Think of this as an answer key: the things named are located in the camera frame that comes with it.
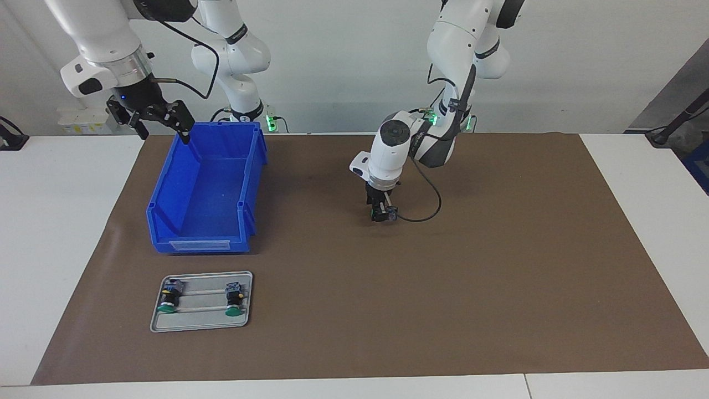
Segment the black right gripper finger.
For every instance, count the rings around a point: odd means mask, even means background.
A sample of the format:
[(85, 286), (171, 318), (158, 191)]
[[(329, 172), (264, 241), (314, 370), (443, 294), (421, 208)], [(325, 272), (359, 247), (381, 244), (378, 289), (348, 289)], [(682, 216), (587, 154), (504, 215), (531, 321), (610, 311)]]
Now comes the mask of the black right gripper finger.
[(106, 101), (106, 108), (109, 114), (113, 116), (117, 124), (128, 126), (130, 129), (133, 129), (143, 141), (149, 137), (150, 132), (147, 131), (147, 128), (143, 124), (139, 113), (130, 113), (116, 99), (108, 99)]
[(145, 120), (157, 121), (172, 129), (185, 145), (190, 142), (190, 133), (195, 124), (191, 112), (180, 99), (169, 103), (152, 104), (145, 109)]

